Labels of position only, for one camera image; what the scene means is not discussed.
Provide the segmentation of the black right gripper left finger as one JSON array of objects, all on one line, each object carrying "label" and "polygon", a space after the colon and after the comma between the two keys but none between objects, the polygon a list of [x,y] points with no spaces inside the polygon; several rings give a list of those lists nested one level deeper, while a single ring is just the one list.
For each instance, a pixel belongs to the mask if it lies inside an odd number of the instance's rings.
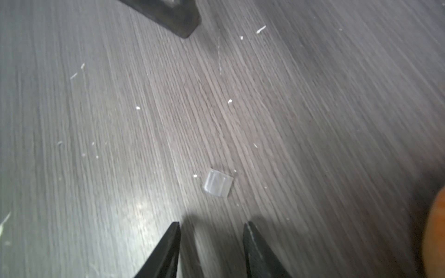
[{"label": "black right gripper left finger", "polygon": [[173,222],[134,278],[176,278],[181,229]]}]

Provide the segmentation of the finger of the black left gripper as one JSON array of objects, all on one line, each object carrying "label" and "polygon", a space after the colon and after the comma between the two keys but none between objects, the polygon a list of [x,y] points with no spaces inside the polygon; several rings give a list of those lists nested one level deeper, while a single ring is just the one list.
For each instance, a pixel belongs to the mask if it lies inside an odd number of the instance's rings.
[{"label": "finger of the black left gripper", "polygon": [[121,3],[180,38],[188,38],[201,23],[198,7],[193,0],[121,0]]}]

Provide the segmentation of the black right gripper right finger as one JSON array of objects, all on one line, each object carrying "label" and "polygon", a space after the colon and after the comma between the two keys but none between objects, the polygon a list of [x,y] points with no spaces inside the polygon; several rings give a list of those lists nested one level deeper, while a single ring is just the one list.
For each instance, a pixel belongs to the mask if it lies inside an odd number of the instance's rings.
[{"label": "black right gripper right finger", "polygon": [[243,249],[248,278],[291,278],[251,221],[243,228]]}]

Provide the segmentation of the clear usb cap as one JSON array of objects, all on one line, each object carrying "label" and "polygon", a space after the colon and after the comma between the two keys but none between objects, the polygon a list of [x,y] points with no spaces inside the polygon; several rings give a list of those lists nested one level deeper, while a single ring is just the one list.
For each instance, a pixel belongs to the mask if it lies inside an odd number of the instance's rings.
[{"label": "clear usb cap", "polygon": [[218,197],[227,198],[234,178],[220,171],[210,169],[203,189],[206,193]]}]

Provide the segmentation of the orange plush fish toy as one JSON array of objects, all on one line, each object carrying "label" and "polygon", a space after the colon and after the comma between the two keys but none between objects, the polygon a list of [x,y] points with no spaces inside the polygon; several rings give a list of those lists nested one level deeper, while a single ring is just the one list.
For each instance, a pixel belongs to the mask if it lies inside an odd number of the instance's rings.
[{"label": "orange plush fish toy", "polygon": [[422,256],[428,278],[445,276],[445,188],[438,192],[429,210],[423,236]]}]

